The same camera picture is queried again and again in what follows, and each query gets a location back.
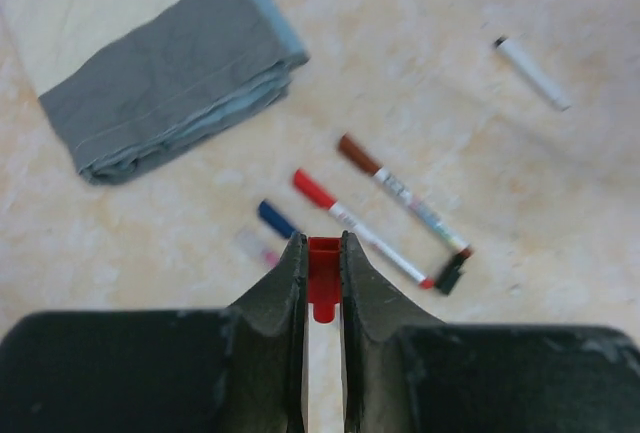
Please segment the red marker cap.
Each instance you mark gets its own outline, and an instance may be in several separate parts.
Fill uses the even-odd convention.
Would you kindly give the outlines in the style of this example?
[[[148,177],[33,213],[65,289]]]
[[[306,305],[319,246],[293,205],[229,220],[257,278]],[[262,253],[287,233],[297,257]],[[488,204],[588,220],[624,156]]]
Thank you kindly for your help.
[[[317,207],[329,210],[337,202],[336,198],[325,190],[303,168],[299,168],[293,175],[294,187]]]

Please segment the red clear pen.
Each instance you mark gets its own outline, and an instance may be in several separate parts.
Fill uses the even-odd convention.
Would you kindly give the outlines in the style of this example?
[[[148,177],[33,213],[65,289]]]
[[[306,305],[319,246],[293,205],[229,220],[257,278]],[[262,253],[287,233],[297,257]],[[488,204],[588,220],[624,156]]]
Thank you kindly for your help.
[[[274,268],[279,263],[280,255],[253,231],[242,229],[235,239],[244,253],[266,267]]]

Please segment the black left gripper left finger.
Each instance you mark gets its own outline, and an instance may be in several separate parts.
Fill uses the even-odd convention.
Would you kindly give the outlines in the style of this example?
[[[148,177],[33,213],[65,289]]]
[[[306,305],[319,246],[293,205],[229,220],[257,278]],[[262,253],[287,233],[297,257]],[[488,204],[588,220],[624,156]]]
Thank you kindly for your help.
[[[5,432],[302,432],[308,241],[223,308],[46,311],[1,342]]]

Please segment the small white black-end pen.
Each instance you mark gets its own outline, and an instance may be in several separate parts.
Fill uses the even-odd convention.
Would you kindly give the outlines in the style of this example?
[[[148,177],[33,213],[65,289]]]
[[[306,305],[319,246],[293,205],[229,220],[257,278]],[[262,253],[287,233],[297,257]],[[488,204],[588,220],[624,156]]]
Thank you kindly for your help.
[[[560,85],[513,38],[500,36],[493,47],[555,109],[566,111],[572,106]]]

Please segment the white red-end marker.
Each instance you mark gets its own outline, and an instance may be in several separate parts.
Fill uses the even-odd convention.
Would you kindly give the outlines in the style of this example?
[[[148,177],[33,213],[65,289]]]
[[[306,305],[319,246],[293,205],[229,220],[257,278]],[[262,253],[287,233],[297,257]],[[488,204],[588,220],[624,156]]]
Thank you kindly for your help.
[[[411,277],[414,282],[421,288],[431,289],[435,286],[435,280],[431,276],[425,275],[411,262],[406,260],[379,235],[369,229],[360,219],[358,219],[340,202],[335,202],[328,209],[328,212],[331,216],[341,221],[345,226],[349,227],[350,230],[353,231],[359,239],[364,240],[369,246],[371,246],[382,256],[384,256],[395,267]]]

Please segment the black pen cap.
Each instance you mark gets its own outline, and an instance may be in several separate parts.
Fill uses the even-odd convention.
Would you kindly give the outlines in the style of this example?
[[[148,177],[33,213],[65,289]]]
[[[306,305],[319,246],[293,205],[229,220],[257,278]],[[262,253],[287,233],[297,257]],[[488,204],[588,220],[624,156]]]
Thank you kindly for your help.
[[[444,295],[450,295],[463,276],[462,267],[468,258],[469,255],[463,252],[453,255],[441,270],[434,288]]]

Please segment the white brown-end marker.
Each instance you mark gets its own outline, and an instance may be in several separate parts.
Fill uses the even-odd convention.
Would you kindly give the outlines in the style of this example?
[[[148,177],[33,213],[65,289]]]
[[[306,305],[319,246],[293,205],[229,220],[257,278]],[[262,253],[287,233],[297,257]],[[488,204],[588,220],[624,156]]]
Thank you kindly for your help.
[[[387,168],[380,168],[373,175],[373,179],[433,231],[453,252],[461,254],[463,258],[469,258],[473,254],[471,244],[450,228],[432,208]]]

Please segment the folded grey beige cloth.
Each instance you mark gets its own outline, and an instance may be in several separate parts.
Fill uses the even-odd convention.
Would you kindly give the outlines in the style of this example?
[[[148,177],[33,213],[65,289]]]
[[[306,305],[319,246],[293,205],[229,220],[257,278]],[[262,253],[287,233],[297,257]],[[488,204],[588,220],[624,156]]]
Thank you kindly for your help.
[[[1,0],[78,174],[119,185],[263,111],[308,61],[273,0]]]

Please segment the brown marker cap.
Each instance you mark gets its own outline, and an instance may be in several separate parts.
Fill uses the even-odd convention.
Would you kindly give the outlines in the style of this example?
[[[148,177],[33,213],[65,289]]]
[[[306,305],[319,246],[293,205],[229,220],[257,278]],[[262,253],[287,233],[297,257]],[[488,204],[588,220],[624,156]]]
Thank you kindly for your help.
[[[382,165],[349,134],[344,134],[340,138],[337,149],[346,159],[369,176],[374,176],[382,168]]]

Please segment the blue pen cap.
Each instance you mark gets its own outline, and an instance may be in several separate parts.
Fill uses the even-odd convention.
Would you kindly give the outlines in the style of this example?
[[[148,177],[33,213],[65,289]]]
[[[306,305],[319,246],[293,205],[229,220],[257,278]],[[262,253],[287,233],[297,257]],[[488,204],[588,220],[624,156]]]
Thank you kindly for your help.
[[[299,232],[299,229],[267,200],[259,203],[257,213],[264,223],[285,240]]]

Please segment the small red pen cap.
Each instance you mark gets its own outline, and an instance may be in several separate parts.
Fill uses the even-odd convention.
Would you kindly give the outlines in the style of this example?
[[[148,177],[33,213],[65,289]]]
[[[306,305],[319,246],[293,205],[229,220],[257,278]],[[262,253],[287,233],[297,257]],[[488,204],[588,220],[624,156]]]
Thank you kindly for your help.
[[[329,324],[335,318],[335,307],[341,302],[341,239],[310,237],[308,302],[313,319]]]

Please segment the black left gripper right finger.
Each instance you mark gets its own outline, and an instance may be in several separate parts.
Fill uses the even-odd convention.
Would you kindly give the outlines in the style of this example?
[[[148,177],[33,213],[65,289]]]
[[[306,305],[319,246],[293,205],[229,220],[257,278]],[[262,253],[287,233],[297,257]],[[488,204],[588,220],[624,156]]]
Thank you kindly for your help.
[[[446,323],[341,238],[348,432],[635,432],[639,349],[604,326]]]

